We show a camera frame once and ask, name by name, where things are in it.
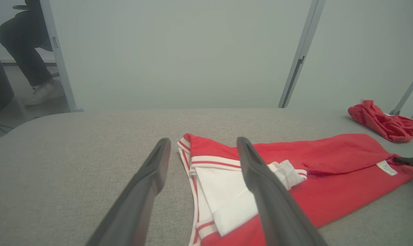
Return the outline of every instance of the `shoe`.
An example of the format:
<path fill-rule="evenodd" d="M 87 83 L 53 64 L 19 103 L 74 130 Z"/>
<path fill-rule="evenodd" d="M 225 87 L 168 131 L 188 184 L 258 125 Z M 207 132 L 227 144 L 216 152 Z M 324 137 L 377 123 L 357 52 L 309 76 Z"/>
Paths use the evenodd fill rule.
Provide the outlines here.
<path fill-rule="evenodd" d="M 23 98 L 25 105 L 37 105 L 47 100 L 65 95 L 64 89 L 59 81 L 55 80 L 54 84 L 44 83 L 37 86 L 32 96 Z"/>

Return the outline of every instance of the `black pants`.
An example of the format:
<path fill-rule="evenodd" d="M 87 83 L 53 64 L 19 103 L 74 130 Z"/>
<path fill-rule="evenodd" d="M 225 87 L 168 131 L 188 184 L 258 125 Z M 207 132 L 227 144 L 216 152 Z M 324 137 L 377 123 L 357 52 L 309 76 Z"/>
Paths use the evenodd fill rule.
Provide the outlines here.
<path fill-rule="evenodd" d="M 38 86 L 52 78 L 35 50 L 48 39 L 41 8 L 20 12 L 0 26 L 0 43 L 14 57 L 31 86 Z"/>

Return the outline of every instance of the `clothing label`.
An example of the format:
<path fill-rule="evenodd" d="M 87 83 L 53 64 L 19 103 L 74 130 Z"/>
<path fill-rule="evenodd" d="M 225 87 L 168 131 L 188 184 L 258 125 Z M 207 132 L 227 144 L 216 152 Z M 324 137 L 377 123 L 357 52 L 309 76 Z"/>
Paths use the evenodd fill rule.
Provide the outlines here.
<path fill-rule="evenodd" d="M 386 160 L 379 162 L 376 164 L 378 167 L 380 167 L 383 171 L 385 171 L 388 175 L 393 176 L 393 175 L 397 175 L 397 171 L 393 170 L 393 168 L 391 168 L 389 166 L 389 164 L 387 163 Z"/>

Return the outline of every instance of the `floor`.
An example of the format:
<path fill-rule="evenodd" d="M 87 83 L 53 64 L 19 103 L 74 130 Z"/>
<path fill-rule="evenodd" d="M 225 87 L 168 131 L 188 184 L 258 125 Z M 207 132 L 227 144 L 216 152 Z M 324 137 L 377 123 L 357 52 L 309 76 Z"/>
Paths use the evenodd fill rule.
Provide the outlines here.
<path fill-rule="evenodd" d="M 54 98 L 39 105 L 26 106 L 21 102 L 21 98 L 32 94 L 33 89 L 29 85 L 26 77 L 17 66 L 5 66 L 6 75 L 14 90 L 15 97 L 0 112 L 0 124 L 5 126 L 17 127 L 34 118 L 46 115 L 70 112 L 66 97 Z M 47 67 L 49 72 L 57 73 L 57 67 Z"/>

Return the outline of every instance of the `gray fabric surface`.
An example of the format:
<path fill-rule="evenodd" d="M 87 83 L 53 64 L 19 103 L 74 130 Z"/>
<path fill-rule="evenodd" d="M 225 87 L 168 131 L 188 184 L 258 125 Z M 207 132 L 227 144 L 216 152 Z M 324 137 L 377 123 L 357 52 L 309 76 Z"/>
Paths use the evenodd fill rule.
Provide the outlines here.
<path fill-rule="evenodd" d="M 156 142 L 172 141 L 167 180 L 155 199 L 147 245 L 186 245 L 193 198 L 177 141 L 193 133 L 235 146 L 366 133 L 413 157 L 346 111 L 180 109 L 69 113 L 38 118 L 0 139 L 0 246 L 84 245 Z M 413 245 L 413 181 L 320 229 L 330 245 Z"/>

